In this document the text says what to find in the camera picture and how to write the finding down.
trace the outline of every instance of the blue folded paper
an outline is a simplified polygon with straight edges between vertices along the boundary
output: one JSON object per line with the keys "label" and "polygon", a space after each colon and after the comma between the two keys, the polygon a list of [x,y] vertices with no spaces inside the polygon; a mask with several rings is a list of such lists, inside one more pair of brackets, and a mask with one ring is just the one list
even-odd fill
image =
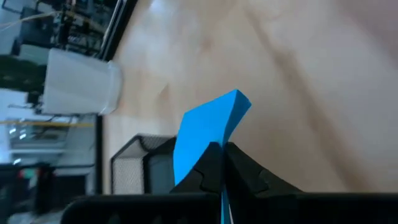
{"label": "blue folded paper", "polygon": [[[188,175],[209,143],[218,142],[223,147],[228,142],[250,106],[242,92],[233,90],[184,114],[173,154],[175,185]],[[222,198],[221,222],[230,223],[225,190]]]}

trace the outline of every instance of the wire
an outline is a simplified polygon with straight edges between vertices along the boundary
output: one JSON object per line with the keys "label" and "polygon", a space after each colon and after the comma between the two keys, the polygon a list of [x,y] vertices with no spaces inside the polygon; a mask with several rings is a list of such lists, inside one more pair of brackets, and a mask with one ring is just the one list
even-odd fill
{"label": "wire", "polygon": [[[23,18],[23,19],[19,19],[17,21],[3,23],[3,24],[0,24],[0,27],[5,27],[5,28],[1,29],[0,32],[10,28],[11,26],[14,26],[14,25],[16,25],[18,23],[21,23],[21,22],[31,21],[31,20],[34,20],[34,19],[45,18],[45,17],[48,17],[48,16],[53,16],[53,15],[61,14],[61,13],[62,13],[62,11],[53,11],[53,12],[41,13],[41,14],[38,14],[38,15],[33,15],[33,16],[29,16],[29,17],[26,17],[26,18]],[[75,17],[77,19],[81,19],[84,22],[89,23],[92,27],[94,27],[98,31],[105,32],[105,30],[106,30],[103,26],[101,26],[100,24],[98,24],[97,22],[95,22],[94,20],[92,20],[90,18],[81,16],[81,15],[76,14],[76,13],[71,12],[71,11],[66,11],[65,14],[70,16],[70,17]]]}

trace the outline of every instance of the wire mesh basket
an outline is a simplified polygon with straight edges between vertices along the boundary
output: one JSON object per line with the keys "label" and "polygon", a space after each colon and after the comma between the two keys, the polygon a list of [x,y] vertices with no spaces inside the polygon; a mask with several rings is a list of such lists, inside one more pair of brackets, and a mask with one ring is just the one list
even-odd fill
{"label": "wire mesh basket", "polygon": [[111,158],[111,193],[167,193],[174,186],[175,140],[172,136],[134,136]]}

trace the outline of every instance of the wooden surface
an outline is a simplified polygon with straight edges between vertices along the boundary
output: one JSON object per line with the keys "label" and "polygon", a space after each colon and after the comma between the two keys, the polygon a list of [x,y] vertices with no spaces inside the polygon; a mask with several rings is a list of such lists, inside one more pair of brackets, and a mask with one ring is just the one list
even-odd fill
{"label": "wooden surface", "polygon": [[252,108],[231,140],[264,167],[307,191],[394,191],[395,4],[139,1],[114,59],[125,80],[104,119],[106,191],[133,135],[176,134],[186,110],[235,88]]}

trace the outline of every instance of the plastic container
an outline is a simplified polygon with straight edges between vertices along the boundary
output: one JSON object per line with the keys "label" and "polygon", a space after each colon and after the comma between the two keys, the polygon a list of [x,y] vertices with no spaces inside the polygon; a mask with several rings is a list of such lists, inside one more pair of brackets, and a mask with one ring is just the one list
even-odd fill
{"label": "plastic container", "polygon": [[109,114],[118,106],[120,68],[60,49],[51,49],[43,95],[43,113]]}

